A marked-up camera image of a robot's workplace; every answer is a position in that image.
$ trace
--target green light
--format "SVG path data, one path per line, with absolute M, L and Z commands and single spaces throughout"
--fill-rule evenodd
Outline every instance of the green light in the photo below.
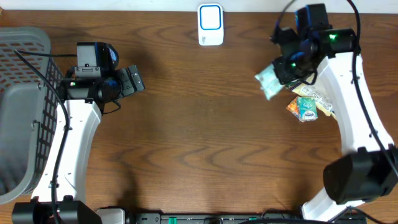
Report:
M 336 37 L 337 37 L 337 34 L 329 34 L 329 38 L 330 38 L 331 40 L 335 40 Z

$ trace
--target gray bin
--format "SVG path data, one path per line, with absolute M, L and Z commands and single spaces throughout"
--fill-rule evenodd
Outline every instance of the gray bin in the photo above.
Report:
M 33 191 L 43 174 L 57 121 L 56 99 L 13 50 L 49 54 L 50 39 L 37 28 L 0 28 L 0 205 Z M 52 58 L 24 55 L 57 86 Z

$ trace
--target brown wooden surface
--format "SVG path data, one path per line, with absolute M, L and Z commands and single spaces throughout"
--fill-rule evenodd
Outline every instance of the brown wooden surface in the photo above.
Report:
M 323 168 L 341 156 L 333 118 L 300 123 L 285 109 L 293 93 L 267 101 L 254 79 L 279 55 L 268 40 L 276 17 L 225 13 L 219 47 L 199 46 L 194 12 L 5 11 L 0 26 L 39 27 L 57 54 L 75 53 L 78 41 L 108 42 L 119 67 L 141 71 L 147 89 L 121 100 L 122 110 L 104 116 L 96 131 L 86 179 L 92 209 L 257 213 L 310 200 Z M 397 142 L 398 16 L 362 20 L 367 83 Z M 330 22 L 354 27 L 354 16 L 331 14 Z M 284 24 L 294 26 L 293 15 Z M 57 63 L 66 71 L 76 62 Z M 362 208 L 391 222 L 397 203 L 395 189 Z M 0 206 L 0 223 L 11 222 L 12 208 Z

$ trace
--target white wall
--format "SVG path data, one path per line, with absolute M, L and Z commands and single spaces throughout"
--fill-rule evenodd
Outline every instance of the white wall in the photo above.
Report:
M 220 3 L 226 12 L 279 12 L 290 0 L 0 0 L 3 9 L 196 11 Z M 324 2 L 328 12 L 352 12 L 346 0 L 296 0 L 289 11 Z M 354 0 L 360 13 L 398 13 L 398 0 Z

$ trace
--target white rectangular object with blue outline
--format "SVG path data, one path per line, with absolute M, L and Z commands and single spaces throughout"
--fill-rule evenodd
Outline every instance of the white rectangular object with blue outline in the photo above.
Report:
M 219 4 L 201 4 L 198 7 L 199 44 L 220 45 L 224 41 L 223 7 Z

